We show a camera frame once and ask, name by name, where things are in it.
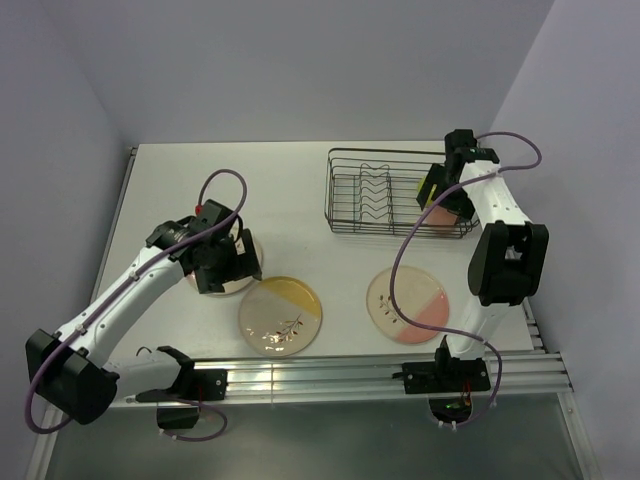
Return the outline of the pink cup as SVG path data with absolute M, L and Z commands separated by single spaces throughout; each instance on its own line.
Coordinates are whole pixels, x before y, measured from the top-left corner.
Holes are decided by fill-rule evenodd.
M 435 206 L 424 220 L 424 224 L 435 227 L 449 227 L 458 222 L 458 215 L 441 206 Z

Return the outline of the green ceramic bowl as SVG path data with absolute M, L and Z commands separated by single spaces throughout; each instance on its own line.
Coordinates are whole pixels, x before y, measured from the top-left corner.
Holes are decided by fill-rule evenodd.
M 434 176 L 425 176 L 417 187 L 416 202 L 422 210 L 433 202 L 438 183 Z

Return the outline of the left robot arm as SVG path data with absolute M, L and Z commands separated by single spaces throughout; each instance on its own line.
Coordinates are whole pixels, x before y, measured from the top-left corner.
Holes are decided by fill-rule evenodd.
M 194 276 L 199 293 L 262 277 L 252 232 L 237 212 L 208 200 L 194 216 L 155 228 L 128 269 L 74 319 L 27 340 L 29 398 L 41 396 L 81 425 L 131 395 L 183 399 L 195 386 L 195 363 L 170 346 L 131 361 L 111 354 L 140 317 L 174 285 Z

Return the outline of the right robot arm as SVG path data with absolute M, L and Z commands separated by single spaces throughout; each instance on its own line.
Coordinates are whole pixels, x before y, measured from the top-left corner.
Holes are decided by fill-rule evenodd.
M 537 292 L 544 266 L 549 231 L 522 211 L 504 179 L 506 172 L 539 166 L 542 154 L 520 134 L 501 135 L 527 144 L 535 160 L 504 166 L 494 149 L 479 144 L 484 135 L 456 129 L 444 137 L 444 162 L 431 166 L 419 184 L 416 201 L 425 212 L 425 223 L 441 226 L 431 217 L 446 212 L 464 222 L 476 219 L 481 227 L 467 270 L 471 298 L 461 331 L 446 335 L 450 355 L 432 368 L 435 383 L 446 390 L 466 379 L 464 361 L 483 356 L 502 319 Z

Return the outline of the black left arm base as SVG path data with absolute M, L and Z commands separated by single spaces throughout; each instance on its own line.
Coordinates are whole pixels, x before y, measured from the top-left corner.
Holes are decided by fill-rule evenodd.
M 176 392 L 150 390 L 135 396 L 141 403 L 188 400 L 198 402 L 221 401 L 226 397 L 228 371 L 226 369 L 197 369 L 191 380 Z

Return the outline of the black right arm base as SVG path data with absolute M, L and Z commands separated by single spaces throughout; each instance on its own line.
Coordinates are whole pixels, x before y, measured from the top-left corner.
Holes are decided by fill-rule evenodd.
M 392 374 L 392 378 L 403 382 L 408 395 L 486 392 L 491 389 L 486 364 L 480 359 L 453 359 L 447 365 L 436 361 L 407 362 L 401 365 L 399 372 Z

